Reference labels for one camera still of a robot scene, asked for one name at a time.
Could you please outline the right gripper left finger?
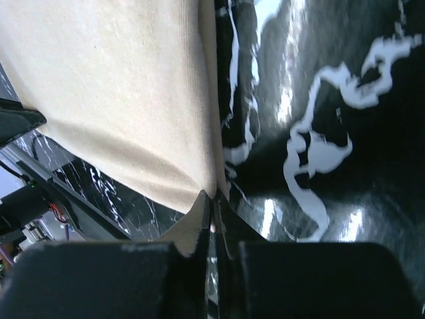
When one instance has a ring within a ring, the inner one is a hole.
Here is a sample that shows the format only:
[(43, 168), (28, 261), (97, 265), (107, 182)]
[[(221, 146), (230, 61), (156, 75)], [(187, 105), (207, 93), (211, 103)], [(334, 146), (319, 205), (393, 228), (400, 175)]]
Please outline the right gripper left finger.
[(31, 246), (1, 290), (2, 318), (206, 318), (211, 199), (150, 242)]

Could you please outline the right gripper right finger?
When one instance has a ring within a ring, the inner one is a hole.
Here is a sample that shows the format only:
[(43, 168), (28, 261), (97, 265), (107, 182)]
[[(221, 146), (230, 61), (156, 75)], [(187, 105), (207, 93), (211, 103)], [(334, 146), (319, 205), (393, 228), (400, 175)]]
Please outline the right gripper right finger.
[(269, 242), (212, 201), (220, 318), (420, 318), (392, 253), (375, 243)]

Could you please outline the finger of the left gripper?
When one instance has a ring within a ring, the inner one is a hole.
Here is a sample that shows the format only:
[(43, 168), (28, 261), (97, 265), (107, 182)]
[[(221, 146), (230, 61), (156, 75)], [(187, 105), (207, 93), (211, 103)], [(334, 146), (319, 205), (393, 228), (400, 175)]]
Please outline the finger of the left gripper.
[(23, 108), (20, 102), (1, 99), (0, 145), (11, 142), (46, 123), (46, 118), (36, 110)]

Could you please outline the beige t-shirt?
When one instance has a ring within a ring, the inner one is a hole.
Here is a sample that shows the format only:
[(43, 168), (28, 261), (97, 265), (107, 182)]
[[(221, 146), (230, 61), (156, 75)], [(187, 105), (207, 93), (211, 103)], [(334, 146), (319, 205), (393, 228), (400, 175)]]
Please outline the beige t-shirt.
[(2, 1), (1, 64), (40, 131), (187, 213), (226, 192), (212, 1)]

